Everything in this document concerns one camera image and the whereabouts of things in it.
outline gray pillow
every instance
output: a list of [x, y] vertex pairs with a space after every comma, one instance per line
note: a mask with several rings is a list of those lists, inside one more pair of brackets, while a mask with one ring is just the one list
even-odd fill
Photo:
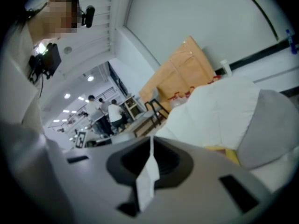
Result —
[[284, 95], [261, 90], [251, 123], [237, 150], [240, 164], [257, 168], [299, 145], [299, 113]]

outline white tag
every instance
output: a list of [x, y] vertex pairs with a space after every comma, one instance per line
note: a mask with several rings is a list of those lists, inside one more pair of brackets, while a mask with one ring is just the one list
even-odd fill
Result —
[[137, 198], [140, 211], [144, 211], [154, 198], [155, 181], [160, 178], [157, 161], [154, 157], [154, 138], [150, 138], [149, 159], [136, 179]]

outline blue bottle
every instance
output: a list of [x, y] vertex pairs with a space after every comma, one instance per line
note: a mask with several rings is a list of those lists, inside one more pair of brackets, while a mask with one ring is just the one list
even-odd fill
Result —
[[296, 48], [296, 45], [294, 43], [294, 39], [293, 39], [293, 37], [292, 37], [292, 35], [290, 33], [290, 30], [287, 29], [285, 31], [286, 31], [286, 34], [288, 35], [288, 41], [289, 41], [292, 53], [293, 54], [297, 54], [297, 48]]

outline yellow fabric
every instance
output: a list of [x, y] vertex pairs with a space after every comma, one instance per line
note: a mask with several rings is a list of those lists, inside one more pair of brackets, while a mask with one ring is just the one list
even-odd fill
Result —
[[225, 148], [225, 147], [220, 147], [220, 146], [207, 146], [205, 147], [206, 149], [212, 150], [212, 151], [219, 151], [219, 150], [224, 150], [225, 151], [225, 156], [230, 159], [232, 162], [234, 162], [237, 165], [240, 165], [238, 156], [235, 150]]

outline black rectangular slot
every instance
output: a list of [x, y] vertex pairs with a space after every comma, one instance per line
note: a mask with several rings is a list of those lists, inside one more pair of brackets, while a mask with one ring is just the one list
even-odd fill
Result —
[[67, 161], [69, 163], [76, 163], [76, 162], [80, 162], [85, 159], [88, 159], [88, 157], [84, 155], [84, 156], [79, 156], [79, 157], [74, 157], [74, 158], [68, 158]]
[[232, 175], [219, 180], [243, 213], [258, 205], [258, 201]]

